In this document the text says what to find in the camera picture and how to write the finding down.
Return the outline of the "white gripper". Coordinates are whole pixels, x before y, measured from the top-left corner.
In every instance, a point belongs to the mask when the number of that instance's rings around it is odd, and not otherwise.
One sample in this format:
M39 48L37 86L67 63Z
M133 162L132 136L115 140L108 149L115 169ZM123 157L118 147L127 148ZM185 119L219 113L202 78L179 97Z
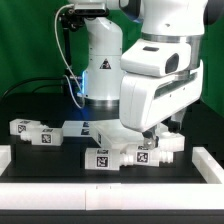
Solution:
M143 132L144 147L150 150L157 145L153 126L171 116L168 130L179 132L185 116L185 110L182 109L200 98L203 68L203 61L200 61L200 66L190 72L188 81L172 90L168 90L167 85L175 82L174 74L162 78L125 75L121 84L119 105L122 125Z

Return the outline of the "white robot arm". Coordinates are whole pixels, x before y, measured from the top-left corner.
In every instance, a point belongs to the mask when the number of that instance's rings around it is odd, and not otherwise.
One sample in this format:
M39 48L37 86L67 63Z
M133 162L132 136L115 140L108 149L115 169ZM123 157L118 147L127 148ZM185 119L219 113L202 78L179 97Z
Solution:
M117 101L121 124L153 148L154 128L169 118L178 130L186 107L201 96L201 39L224 16L224 0L68 2L89 34L81 94Z

